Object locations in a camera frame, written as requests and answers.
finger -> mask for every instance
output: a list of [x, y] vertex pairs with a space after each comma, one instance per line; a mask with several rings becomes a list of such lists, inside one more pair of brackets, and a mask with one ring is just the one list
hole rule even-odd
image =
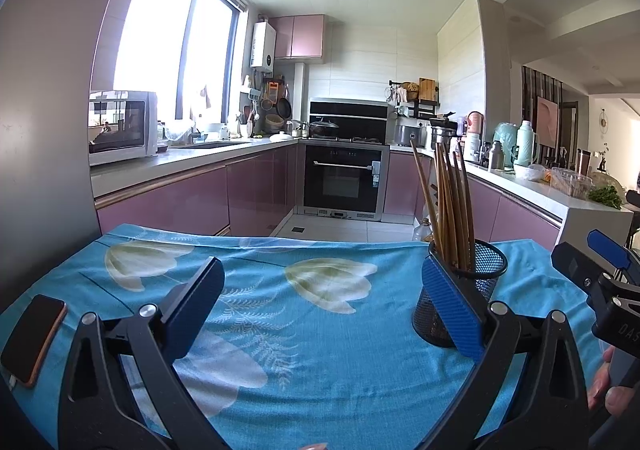
[[605, 362], [610, 362], [611, 358], [613, 357], [613, 351], [615, 350], [616, 348], [614, 346], [608, 347], [607, 350], [602, 353], [602, 359]]
[[604, 404], [612, 416], [620, 416], [629, 405], [635, 390], [626, 386], [613, 386], [607, 392]]
[[609, 364], [603, 364], [593, 377], [593, 384], [587, 392], [587, 397], [596, 400], [599, 398], [604, 390], [609, 388]]

smartphone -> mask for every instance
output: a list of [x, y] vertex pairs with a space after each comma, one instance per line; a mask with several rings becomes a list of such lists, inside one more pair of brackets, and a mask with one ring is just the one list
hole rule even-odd
[[24, 386], [35, 385], [65, 314], [66, 304], [62, 300], [36, 295], [15, 325], [0, 355], [0, 364]]

blue tablecloth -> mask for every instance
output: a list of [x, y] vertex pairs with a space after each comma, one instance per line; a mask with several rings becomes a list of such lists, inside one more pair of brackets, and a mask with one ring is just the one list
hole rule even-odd
[[[493, 299], [516, 313], [562, 309], [586, 379], [600, 364], [585, 295], [530, 240], [497, 244], [509, 260]], [[423, 243], [332, 243], [197, 237], [119, 226], [40, 279], [0, 316], [0, 348], [37, 293], [69, 309], [36, 386], [14, 395], [56, 445], [60, 382], [80, 316], [122, 317], [158, 302], [209, 256], [226, 285], [187, 357], [174, 367], [204, 414], [235, 449], [413, 448], [440, 417], [472, 362], [430, 346], [411, 325]], [[502, 418], [523, 358], [516, 357], [482, 431]], [[129, 358], [148, 424], [162, 432]]]

floor tile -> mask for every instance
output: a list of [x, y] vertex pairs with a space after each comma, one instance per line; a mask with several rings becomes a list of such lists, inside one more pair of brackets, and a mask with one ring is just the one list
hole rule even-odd
[[369, 242], [407, 242], [411, 240], [413, 232], [397, 232], [397, 231], [368, 231], [367, 239]]
[[389, 231], [393, 233], [413, 233], [412, 224], [374, 223], [367, 221], [367, 231]]
[[340, 227], [342, 229], [367, 230], [367, 221], [350, 221], [349, 219], [333, 219], [331, 217], [316, 217], [314, 215], [292, 215], [287, 224], [301, 227]]

chopsticks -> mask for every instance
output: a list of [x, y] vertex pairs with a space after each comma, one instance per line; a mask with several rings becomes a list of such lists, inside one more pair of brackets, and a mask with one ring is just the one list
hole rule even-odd
[[429, 165], [429, 174], [427, 176], [424, 175], [424, 169], [422, 168], [422, 163], [420, 162], [420, 157], [418, 156], [418, 150], [415, 147], [414, 140], [411, 140], [411, 148], [414, 149], [414, 160], [415, 165], [418, 168], [418, 175], [420, 177], [420, 186], [422, 186], [422, 193], [424, 194], [424, 201], [427, 203], [427, 209], [429, 210], [429, 217], [431, 219], [431, 230], [433, 232], [433, 242], [436, 245], [436, 249], [439, 253], [441, 253], [440, 247], [440, 232], [438, 230], [438, 218], [436, 216], [436, 210], [433, 206], [433, 200], [431, 199], [431, 193], [429, 191], [429, 180], [431, 178], [431, 165]]
[[[451, 160], [443, 145], [436, 145], [434, 163], [437, 184], [435, 187], [430, 185], [431, 165], [428, 176], [425, 176], [413, 141], [411, 146], [422, 193], [429, 210], [436, 251], [449, 266], [462, 271], [475, 271], [476, 238], [468, 176], [460, 145], [457, 150], [460, 163], [458, 163], [458, 156], [454, 155]], [[437, 214], [430, 188], [437, 191]]]

